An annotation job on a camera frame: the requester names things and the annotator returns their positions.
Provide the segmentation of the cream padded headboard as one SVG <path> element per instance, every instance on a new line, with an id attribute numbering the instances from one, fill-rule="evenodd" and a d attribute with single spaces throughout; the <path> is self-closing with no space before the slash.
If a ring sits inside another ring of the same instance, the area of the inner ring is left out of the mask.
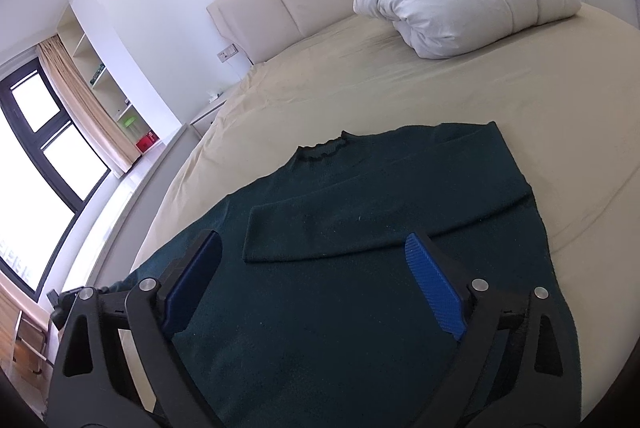
<path id="1" fill-rule="evenodd" d="M 214 0 L 218 33 L 251 63 L 262 63 L 354 14 L 354 0 Z"/>

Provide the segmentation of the beige bed sheet mattress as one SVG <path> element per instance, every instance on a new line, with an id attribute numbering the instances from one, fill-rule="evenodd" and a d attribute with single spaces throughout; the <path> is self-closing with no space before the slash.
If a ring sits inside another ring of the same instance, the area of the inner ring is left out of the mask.
<path id="1" fill-rule="evenodd" d="M 300 145 L 448 122 L 495 122 L 533 187 L 590 412 L 639 337 L 639 33 L 593 6 L 448 60 L 350 17 L 257 64 L 171 182 L 137 262 Z"/>

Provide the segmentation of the black framed window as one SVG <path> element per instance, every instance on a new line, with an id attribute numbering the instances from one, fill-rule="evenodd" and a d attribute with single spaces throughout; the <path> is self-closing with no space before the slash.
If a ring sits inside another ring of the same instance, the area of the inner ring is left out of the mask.
<path id="1" fill-rule="evenodd" d="M 29 298 L 107 175 L 38 59 L 1 78 L 1 271 Z"/>

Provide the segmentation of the white wall shelf unit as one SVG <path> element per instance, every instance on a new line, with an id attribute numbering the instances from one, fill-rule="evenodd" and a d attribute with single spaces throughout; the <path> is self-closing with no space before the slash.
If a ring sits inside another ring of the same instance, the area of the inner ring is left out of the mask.
<path id="1" fill-rule="evenodd" d="M 145 122 L 136 107 L 130 102 L 125 92 L 122 91 L 119 84 L 115 81 L 112 73 L 101 60 L 70 5 L 67 5 L 64 9 L 56 32 L 61 38 L 61 42 L 70 55 L 70 58 L 72 58 L 81 78 L 89 87 L 90 92 L 93 93 L 93 96 L 99 101 L 104 111 L 127 138 L 136 144 L 145 133 L 153 130 L 149 124 Z M 139 116 L 138 133 L 136 136 L 127 133 L 117 123 L 119 116 L 132 107 L 137 111 Z"/>

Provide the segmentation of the wall power socket panel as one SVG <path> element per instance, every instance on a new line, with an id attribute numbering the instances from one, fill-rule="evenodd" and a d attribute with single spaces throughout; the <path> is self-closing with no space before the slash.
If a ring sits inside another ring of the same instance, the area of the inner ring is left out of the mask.
<path id="1" fill-rule="evenodd" d="M 237 55 L 238 53 L 239 53 L 238 47 L 236 47 L 235 44 L 230 44 L 229 46 L 227 46 L 226 48 L 218 52 L 217 57 L 221 63 L 225 63 L 229 59 Z"/>

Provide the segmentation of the beige curtain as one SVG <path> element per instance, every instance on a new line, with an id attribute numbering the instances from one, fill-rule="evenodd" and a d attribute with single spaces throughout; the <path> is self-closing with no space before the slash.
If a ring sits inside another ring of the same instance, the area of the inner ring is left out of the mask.
<path id="1" fill-rule="evenodd" d="M 51 36 L 36 50 L 44 74 L 81 135 L 116 177 L 127 174 L 141 153 L 93 95 L 61 38 Z"/>

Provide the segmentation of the dark green sweater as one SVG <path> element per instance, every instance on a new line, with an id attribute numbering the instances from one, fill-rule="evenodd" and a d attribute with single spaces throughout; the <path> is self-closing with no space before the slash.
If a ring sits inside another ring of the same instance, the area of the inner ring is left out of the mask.
<path id="1" fill-rule="evenodd" d="M 406 126 L 298 149 L 224 197 L 116 291 L 158 278 L 204 230 L 221 262 L 175 349 L 228 427 L 407 427 L 458 351 L 405 255 L 424 233 L 474 279 L 549 292 L 570 351 L 541 363 L 562 390 L 526 400 L 582 417 L 576 327 L 532 188 L 497 125 Z"/>

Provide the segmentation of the red box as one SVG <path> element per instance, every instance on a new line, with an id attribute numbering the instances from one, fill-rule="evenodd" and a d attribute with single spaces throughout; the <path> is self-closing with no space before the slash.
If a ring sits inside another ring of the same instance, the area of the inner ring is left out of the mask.
<path id="1" fill-rule="evenodd" d="M 158 141 L 158 137 L 153 130 L 149 130 L 145 133 L 136 143 L 136 147 L 141 153 L 145 153 L 149 148 L 153 147 Z"/>

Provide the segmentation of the white bedside table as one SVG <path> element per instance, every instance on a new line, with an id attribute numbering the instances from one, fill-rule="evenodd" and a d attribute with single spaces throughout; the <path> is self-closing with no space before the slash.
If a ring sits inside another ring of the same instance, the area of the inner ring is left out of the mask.
<path id="1" fill-rule="evenodd" d="M 231 90 L 221 92 L 221 94 L 216 96 L 213 100 L 210 100 L 209 103 L 207 103 L 206 106 L 203 107 L 203 109 L 198 112 L 198 114 L 195 115 L 194 118 L 192 118 L 190 126 L 194 129 L 195 133 L 197 133 L 200 138 L 202 138 L 207 133 L 209 127 L 212 126 L 213 122 L 215 122 L 217 114 L 224 106 L 224 103 L 227 102 L 230 95 Z"/>

